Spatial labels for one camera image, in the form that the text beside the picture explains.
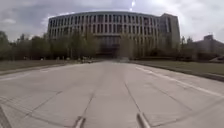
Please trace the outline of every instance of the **building facade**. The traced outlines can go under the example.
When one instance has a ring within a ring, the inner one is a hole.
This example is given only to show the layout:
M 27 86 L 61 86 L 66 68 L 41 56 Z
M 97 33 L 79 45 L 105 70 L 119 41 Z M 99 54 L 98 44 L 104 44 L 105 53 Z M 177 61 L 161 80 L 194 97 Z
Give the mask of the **building facade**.
M 152 49 L 168 51 L 180 42 L 177 16 L 154 16 L 133 12 L 85 12 L 49 19 L 49 39 L 69 36 L 74 31 L 91 32 L 101 44 L 101 52 L 114 53 L 122 35 L 128 36 L 138 46 L 141 56 Z

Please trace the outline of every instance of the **curb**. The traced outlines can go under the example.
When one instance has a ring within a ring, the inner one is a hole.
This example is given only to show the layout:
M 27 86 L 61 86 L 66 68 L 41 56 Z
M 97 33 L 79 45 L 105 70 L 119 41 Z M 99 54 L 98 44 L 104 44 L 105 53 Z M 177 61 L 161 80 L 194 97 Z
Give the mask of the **curb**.
M 47 66 L 38 66 L 38 67 L 31 67 L 31 68 L 22 68 L 22 69 L 2 71 L 2 72 L 0 72 L 0 76 L 1 75 L 12 74 L 12 73 L 18 73 L 18 72 L 31 71 L 31 70 L 39 70 L 39 69 L 44 69 L 44 68 L 53 68 L 53 67 L 65 66 L 65 65 L 68 65 L 68 64 L 47 65 Z
M 169 71 L 180 72 L 180 73 L 184 73 L 184 74 L 189 74 L 189 75 L 194 75 L 194 76 L 199 76 L 199 77 L 203 77 L 203 78 L 208 78 L 211 80 L 217 80 L 217 81 L 224 82 L 224 76 L 222 76 L 222 75 L 194 72 L 191 70 L 184 70 L 184 69 L 180 69 L 180 68 L 170 68 L 167 66 L 158 66 L 158 65 L 152 65 L 152 64 L 145 64 L 145 63 L 141 63 L 141 62 L 140 63 L 132 62 L 132 63 L 143 65 L 143 66 L 150 66 L 150 67 L 154 67 L 154 68 L 161 68 L 161 69 L 165 69 L 165 70 L 169 70 Z

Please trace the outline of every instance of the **road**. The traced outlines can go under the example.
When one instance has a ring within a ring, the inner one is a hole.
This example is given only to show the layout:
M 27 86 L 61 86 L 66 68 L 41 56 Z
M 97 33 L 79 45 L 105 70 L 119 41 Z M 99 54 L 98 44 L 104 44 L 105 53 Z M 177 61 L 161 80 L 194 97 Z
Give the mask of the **road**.
M 109 61 L 0 76 L 0 104 L 12 128 L 72 128 L 79 116 L 84 128 L 137 128 L 137 113 L 155 128 L 224 127 L 224 83 Z

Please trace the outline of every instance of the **overcast sky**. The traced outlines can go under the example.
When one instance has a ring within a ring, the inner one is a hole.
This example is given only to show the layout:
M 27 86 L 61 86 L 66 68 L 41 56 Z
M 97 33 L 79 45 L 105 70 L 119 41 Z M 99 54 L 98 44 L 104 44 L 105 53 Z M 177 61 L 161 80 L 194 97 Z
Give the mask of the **overcast sky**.
M 124 10 L 160 16 L 171 13 L 179 17 L 181 35 L 194 40 L 213 34 L 224 42 L 223 0 L 1 0 L 0 30 L 10 40 L 21 33 L 41 35 L 47 19 L 71 12 Z

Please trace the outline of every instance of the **lawn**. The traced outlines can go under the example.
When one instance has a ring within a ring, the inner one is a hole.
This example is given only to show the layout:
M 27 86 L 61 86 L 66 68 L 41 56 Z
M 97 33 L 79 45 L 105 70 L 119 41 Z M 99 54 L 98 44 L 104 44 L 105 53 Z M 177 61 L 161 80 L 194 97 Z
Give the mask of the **lawn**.
M 224 75 L 224 64 L 218 63 L 197 63 L 197 62 L 179 62 L 179 61 L 144 61 L 144 63 L 179 68 L 202 73 L 213 73 Z
M 50 66 L 57 64 L 75 63 L 75 61 L 63 61 L 63 60 L 36 60 L 36 61 L 2 61 L 0 62 L 0 71 Z

